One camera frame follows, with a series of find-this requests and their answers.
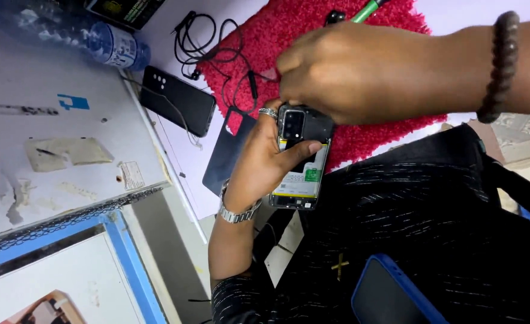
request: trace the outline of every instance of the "hand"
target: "hand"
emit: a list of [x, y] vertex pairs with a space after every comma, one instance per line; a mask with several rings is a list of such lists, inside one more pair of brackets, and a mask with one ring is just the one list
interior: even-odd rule
[[[278, 110], [281, 103], [279, 99], [272, 100], [265, 107]], [[280, 152], [277, 135], [277, 121], [269, 115], [259, 114], [223, 198], [228, 211], [242, 213], [248, 210], [261, 197], [275, 190], [289, 171], [321, 149], [318, 141], [303, 141]]]
[[427, 105], [423, 93], [443, 72], [432, 54], [440, 53], [440, 38], [353, 22], [312, 31], [277, 60], [281, 99], [315, 108], [340, 124], [443, 113]]

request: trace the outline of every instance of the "green pen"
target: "green pen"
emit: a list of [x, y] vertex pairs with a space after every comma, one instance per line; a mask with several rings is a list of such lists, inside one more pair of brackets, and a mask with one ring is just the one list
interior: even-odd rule
[[389, 2], [389, 0], [370, 0], [369, 3], [365, 5], [365, 7], [362, 8], [353, 19], [351, 19], [351, 21], [354, 23], [362, 23], [371, 15], [371, 13], [375, 12], [380, 6], [387, 2]]

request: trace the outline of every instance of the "wristwatch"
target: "wristwatch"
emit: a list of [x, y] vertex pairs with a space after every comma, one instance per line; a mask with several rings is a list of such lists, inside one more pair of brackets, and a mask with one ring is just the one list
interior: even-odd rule
[[240, 214], [235, 214], [231, 211], [228, 211], [225, 208], [225, 204], [223, 203], [223, 197], [225, 196], [225, 191], [227, 190], [228, 185], [229, 179], [225, 180], [223, 186], [221, 187], [221, 194], [219, 195], [221, 199], [221, 205], [219, 206], [219, 214], [229, 223], [239, 223], [241, 221], [246, 221], [253, 218], [253, 213], [259, 208], [259, 206], [261, 206], [261, 199], [259, 199], [255, 204], [253, 204], [253, 206], [249, 210], [243, 211]]

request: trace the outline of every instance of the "black cloth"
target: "black cloth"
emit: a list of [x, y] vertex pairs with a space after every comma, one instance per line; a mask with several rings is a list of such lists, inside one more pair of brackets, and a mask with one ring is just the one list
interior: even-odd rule
[[[530, 221], [502, 210], [496, 191], [511, 176], [468, 126], [330, 173], [277, 287], [259, 265], [225, 279], [212, 293], [214, 322], [356, 323], [351, 295], [376, 253], [451, 323], [530, 321]], [[530, 202], [526, 180], [513, 182]], [[341, 253], [349, 265], [338, 281]]]

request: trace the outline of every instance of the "battery label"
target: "battery label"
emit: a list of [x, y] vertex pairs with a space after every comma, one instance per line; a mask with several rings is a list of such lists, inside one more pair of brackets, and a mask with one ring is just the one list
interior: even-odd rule
[[[279, 149], [284, 151], [286, 145], [287, 141], [280, 141]], [[319, 194], [319, 185], [321, 184], [321, 176], [323, 174], [323, 167], [325, 166], [327, 151], [328, 145], [323, 144], [322, 148], [315, 154], [315, 160], [305, 163], [302, 173], [289, 172], [283, 178], [279, 187], [273, 191], [273, 194], [316, 198]]]

